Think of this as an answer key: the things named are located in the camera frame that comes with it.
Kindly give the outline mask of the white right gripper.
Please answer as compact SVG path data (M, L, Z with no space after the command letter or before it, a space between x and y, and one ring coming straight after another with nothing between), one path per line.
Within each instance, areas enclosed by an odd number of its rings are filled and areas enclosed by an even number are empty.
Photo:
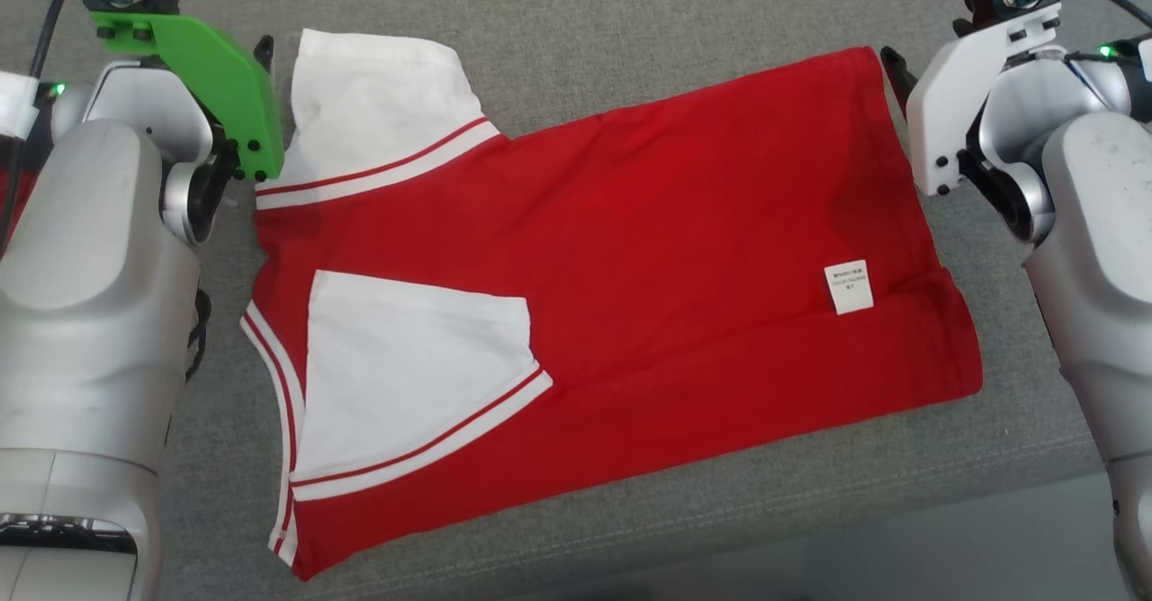
M1009 58L1055 39L1055 28L1044 24L1058 20L1061 8L1061 3L1049 3L952 40L931 60L919 81L899 51L889 45L880 50L882 69L905 117L909 162L922 193L958 187L955 155L967 149L968 130L995 88L996 77Z

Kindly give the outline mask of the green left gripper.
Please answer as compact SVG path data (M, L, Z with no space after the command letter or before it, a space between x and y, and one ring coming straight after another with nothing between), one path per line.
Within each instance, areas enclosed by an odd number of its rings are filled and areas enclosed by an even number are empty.
M252 50L194 16L91 13L106 48L160 58L238 145L238 166L255 182L276 178L285 165L283 116L275 96L275 38Z

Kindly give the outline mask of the red basketball jersey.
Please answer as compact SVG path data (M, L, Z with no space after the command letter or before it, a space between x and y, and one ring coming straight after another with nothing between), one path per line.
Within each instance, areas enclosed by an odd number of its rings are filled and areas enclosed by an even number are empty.
M301 580L980 391L872 50L511 138L446 45L305 30L291 113L241 326Z

